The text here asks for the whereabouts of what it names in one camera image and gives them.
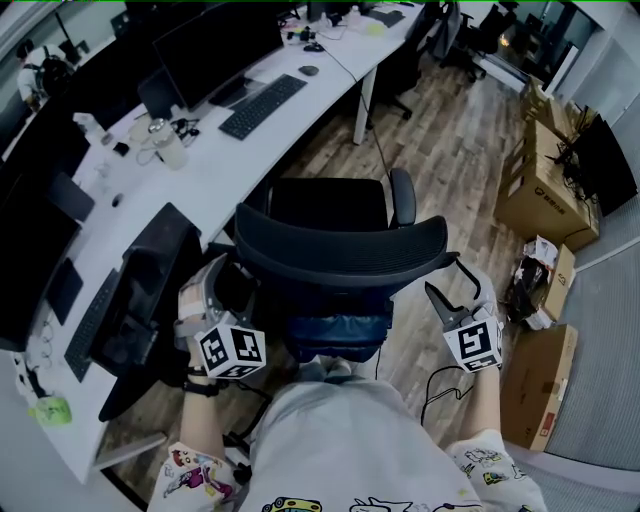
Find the white t-shirt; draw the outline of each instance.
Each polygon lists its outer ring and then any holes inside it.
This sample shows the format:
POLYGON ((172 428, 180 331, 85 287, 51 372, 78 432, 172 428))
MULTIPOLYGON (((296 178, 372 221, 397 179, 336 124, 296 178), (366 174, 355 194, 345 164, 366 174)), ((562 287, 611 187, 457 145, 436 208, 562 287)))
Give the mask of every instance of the white t-shirt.
MULTIPOLYGON (((57 56, 62 60, 66 60, 67 56, 64 52, 55 45, 47 44, 45 45, 47 50, 49 50, 50 56, 57 56)), ((34 66, 42 66, 46 55, 44 53, 44 48, 36 48, 33 50, 27 58, 25 59, 25 64, 32 64, 34 66)), ((20 97, 22 101, 26 101, 29 96, 34 96, 39 98, 41 96, 41 91, 38 90, 36 85, 36 71, 33 69, 25 69, 24 67, 18 73, 18 91, 20 91, 20 97)))
POLYGON ((231 469, 177 444, 151 512, 546 512, 497 431, 438 448, 387 383, 287 387, 256 429, 240 504, 231 469))

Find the green object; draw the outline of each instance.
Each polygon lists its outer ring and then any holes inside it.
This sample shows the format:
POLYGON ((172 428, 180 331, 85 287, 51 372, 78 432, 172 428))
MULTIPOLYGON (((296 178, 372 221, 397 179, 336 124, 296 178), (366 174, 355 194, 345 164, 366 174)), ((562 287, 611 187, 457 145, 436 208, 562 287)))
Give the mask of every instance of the green object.
POLYGON ((43 427, 54 427, 71 423, 71 409, 64 398, 47 396, 39 398, 34 408, 29 409, 29 416, 38 420, 43 427))

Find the bottle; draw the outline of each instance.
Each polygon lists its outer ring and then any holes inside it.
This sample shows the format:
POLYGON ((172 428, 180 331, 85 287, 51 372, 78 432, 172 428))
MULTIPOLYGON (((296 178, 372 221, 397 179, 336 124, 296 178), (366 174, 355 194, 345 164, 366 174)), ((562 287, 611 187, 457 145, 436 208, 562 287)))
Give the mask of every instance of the bottle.
POLYGON ((187 152, 169 122, 154 119, 149 125, 149 133, 158 155, 169 169, 177 171, 184 167, 187 163, 187 152))

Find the cardboard box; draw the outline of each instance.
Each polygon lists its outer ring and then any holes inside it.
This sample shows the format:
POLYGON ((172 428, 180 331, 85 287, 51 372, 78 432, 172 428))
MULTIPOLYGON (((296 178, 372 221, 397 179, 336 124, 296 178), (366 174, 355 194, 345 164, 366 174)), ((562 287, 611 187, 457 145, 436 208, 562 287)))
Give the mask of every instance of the cardboard box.
POLYGON ((532 155, 538 154, 545 158, 560 156, 559 144, 562 144, 562 141, 542 123, 536 120, 528 122, 524 136, 505 158, 499 190, 511 183, 512 178, 520 172, 532 155))
POLYGON ((547 100, 545 113, 537 119, 563 141, 569 142, 573 135, 567 114, 554 98, 547 100))
POLYGON ((525 121, 535 119, 545 110, 547 96, 542 92, 542 86, 541 80, 530 76, 520 93, 520 113, 525 121))
POLYGON ((575 262, 576 257, 569 248, 566 245, 560 247, 555 268, 551 274, 551 281, 545 289, 538 293, 537 297, 531 298, 531 302, 537 304, 538 311, 526 318, 526 321, 534 331, 547 329, 560 320, 573 279, 575 262))
POLYGON ((600 234, 595 205, 577 200, 564 184, 562 168, 537 153, 498 193, 494 215, 525 240, 540 235, 574 252, 600 234))
POLYGON ((559 325, 518 337, 500 398, 502 437, 543 451, 569 383, 578 331, 559 325))

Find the keyboard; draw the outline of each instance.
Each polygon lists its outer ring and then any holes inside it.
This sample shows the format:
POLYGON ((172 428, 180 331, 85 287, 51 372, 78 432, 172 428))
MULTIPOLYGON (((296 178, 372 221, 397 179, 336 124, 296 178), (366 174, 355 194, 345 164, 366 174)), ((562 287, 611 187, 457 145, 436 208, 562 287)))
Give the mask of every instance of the keyboard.
POLYGON ((305 85, 307 82, 304 80, 281 75, 222 123, 220 129, 236 139, 244 140, 262 121, 305 85))
POLYGON ((112 270, 100 287, 100 291, 91 301, 89 309, 82 317, 82 321, 64 353, 65 361, 80 382, 84 379, 91 365, 89 350, 98 334, 98 329, 104 320, 119 281, 119 273, 112 270))

